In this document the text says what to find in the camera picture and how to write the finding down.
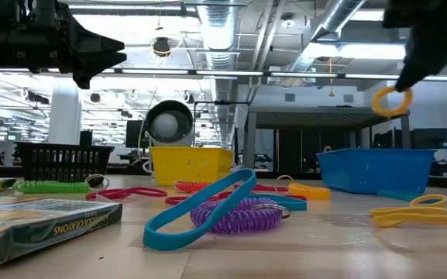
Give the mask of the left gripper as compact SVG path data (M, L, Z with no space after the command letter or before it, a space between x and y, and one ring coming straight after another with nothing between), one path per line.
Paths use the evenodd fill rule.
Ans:
M126 61L116 53L125 44L85 29L59 0L15 0L17 20L13 26L13 66L38 74L44 68L73 73L79 88L90 88L91 79ZM106 53L83 57L74 53Z

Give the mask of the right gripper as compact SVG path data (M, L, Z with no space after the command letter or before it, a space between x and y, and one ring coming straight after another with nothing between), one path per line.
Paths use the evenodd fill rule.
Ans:
M447 64L447 0L388 0L382 27L411 27L396 91L438 74Z

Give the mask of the yellow coil keychain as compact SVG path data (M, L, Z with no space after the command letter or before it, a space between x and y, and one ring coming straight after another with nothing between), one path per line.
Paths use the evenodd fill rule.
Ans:
M372 105L371 105L372 111L378 115L381 115L381 116L384 116L387 118L391 118L396 115L401 115L403 112L406 112L409 109L410 105L412 104L413 98L414 98L414 92L412 91L411 88L407 88L407 89L403 90L404 99L400 106L398 106L396 108L384 108L380 104L380 100L382 97L384 97L394 91L395 91L395 87L381 88L373 96Z
M288 180L287 185L281 185L281 180ZM304 197L307 200L329 200L331 198L331 191L324 187L315 187L307 184L302 184L295 181L289 175L279 176L274 184L273 188L276 192L282 195L293 195Z

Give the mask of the green coil keychain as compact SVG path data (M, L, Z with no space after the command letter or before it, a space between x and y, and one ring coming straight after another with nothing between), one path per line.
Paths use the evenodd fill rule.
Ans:
M12 188L23 194L87 194L104 191L109 184L105 175L92 174L78 182L17 181Z

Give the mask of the yellow rubber band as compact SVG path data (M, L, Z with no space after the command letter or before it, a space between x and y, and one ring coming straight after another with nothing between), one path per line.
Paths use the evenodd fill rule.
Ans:
M405 207L377 208L370 212L375 226L387 228L405 222L447 224L447 208Z
M431 194L422 195L410 202L411 207L437 207L442 208L447 205L447 197L445 195Z

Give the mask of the wide teal rubber band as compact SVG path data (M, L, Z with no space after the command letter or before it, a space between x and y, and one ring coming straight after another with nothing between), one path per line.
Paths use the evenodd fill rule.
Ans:
M240 181L242 181L242 184L234 190L234 192L230 194L227 199L220 202L219 205L217 205L211 212L206 222L196 229L176 234L157 232L157 230L161 227L175 221L176 219L179 219L191 210L196 209L199 205L202 205L212 196ZM256 182L256 173L253 169L246 168L238 170L235 173L232 173L203 188L174 207L152 217L144 227L144 246L153 250L169 251L178 250L195 242L206 232L208 232L212 226L214 226L226 214L230 213L234 208L236 208L239 203L253 190Z
M268 198L274 201L277 205L285 207L286 209L296 212L296 211L306 211L308 209L308 203L305 200L292 198L287 196L279 195L268 195L268 194L248 194L247 198Z
M385 198L394 198L406 202L411 202L414 199L421 197L421 194L402 192L402 191L388 191L388 190L379 190L376 192L376 195Z

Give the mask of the red rubber band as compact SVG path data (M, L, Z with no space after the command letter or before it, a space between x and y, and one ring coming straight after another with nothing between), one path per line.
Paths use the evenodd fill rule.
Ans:
M280 192L280 193L288 193L288 189L285 187L273 187L273 186L266 186L262 184L256 184L253 187L254 191L268 191L268 192Z
M107 198L110 200L122 199L129 197L130 195L143 195L149 197L167 197L167 192L156 188L125 188L125 189L107 189L99 192L92 192L86 194L87 200L95 200L98 196Z
M224 191L224 192L220 192L214 196L211 196L210 198L207 199L208 202L215 202L215 201L220 201L223 199L226 199L228 196L230 196L232 194L231 191ZM278 202L280 198L286 198L287 202L291 201L292 199L294 200L301 200L301 201L307 201L307 198L304 196L298 196L298 195L269 195L269 194L257 194L257 193L253 193L251 192L249 194L249 197L251 198L258 198L260 196L263 196L264 198L270 198L273 199L274 201ZM178 196L178 197L167 197L165 199L165 203L168 205L177 205L180 202L186 200L187 197L183 197L183 196Z

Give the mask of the red-orange coil keychain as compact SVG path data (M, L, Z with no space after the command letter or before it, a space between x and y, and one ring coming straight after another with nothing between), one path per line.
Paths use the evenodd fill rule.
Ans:
M174 188L179 192L183 193L195 193L198 192L207 186L209 186L211 182L198 182L198 181L175 181Z

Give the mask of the white building column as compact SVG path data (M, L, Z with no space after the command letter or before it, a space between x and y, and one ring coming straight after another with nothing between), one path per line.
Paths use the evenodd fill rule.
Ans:
M81 90L71 78L57 78L52 90L49 143L78 145L81 133Z

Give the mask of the bright ceiling light panel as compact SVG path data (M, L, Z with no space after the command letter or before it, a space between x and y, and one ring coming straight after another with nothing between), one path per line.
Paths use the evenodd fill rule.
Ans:
M402 60L404 45L380 43L309 43L303 50L303 58L342 57L371 60Z

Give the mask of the black plastic basket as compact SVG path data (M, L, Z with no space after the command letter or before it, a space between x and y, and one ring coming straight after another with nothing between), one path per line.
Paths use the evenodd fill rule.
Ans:
M104 175L113 146L18 142L26 181L80 182Z

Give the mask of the white cylinder spot lamp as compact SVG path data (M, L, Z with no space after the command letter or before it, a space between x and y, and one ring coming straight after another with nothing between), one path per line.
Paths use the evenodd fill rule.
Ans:
M182 102L166 100L146 115L146 132L154 146L190 146L194 139L194 118Z

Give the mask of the grey perforated metal shelf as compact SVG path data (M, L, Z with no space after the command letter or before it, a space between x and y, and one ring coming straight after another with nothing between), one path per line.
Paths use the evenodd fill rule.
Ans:
M256 152L256 131L258 129L339 129L349 135L349 147L359 147L362 143L356 134L362 129L389 122L401 121L402 147L411 147L411 131L409 128L410 112L402 112L395 116L377 115L367 107L255 107L248 108L244 128L243 165L254 167Z

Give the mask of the yellow plastic basket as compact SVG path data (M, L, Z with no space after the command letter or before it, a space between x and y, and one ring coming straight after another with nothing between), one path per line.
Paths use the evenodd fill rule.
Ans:
M154 146L150 152L159 186L218 181L230 174L234 159L232 151L212 147Z

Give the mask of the purple coil keychain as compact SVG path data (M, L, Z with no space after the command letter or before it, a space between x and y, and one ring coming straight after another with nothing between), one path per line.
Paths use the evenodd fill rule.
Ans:
M265 231L291 216L291 210L270 198L244 198L210 229L211 233L236 234Z

